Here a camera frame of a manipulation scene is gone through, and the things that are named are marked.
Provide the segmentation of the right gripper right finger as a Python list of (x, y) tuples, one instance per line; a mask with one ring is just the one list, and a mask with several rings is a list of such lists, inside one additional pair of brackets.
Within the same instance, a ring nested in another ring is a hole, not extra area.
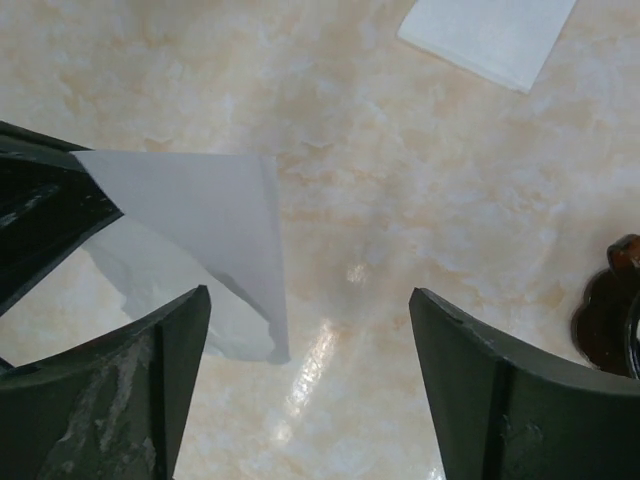
[(636, 479), (639, 383), (412, 292), (410, 317), (448, 479)]

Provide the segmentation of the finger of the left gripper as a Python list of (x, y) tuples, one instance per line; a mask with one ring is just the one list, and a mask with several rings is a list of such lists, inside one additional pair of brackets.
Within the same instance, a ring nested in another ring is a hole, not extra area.
[(1, 311), (123, 216), (76, 158), (86, 147), (1, 123)]

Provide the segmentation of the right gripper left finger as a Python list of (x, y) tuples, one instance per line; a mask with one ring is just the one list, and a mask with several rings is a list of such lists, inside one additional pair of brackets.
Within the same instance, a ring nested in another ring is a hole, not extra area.
[(1, 374), (4, 479), (171, 479), (210, 318), (198, 286)]

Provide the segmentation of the brown coffee dripper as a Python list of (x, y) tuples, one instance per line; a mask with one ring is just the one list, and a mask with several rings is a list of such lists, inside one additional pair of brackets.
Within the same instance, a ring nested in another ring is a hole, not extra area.
[(595, 368), (639, 378), (639, 236), (628, 234), (606, 251), (608, 267), (585, 287), (571, 322), (572, 341)]

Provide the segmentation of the white paper coffee filters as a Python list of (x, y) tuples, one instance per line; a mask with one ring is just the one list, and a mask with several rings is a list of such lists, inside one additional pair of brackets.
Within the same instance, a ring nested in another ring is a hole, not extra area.
[(574, 0), (422, 0), (397, 36), (510, 90), (527, 94)]

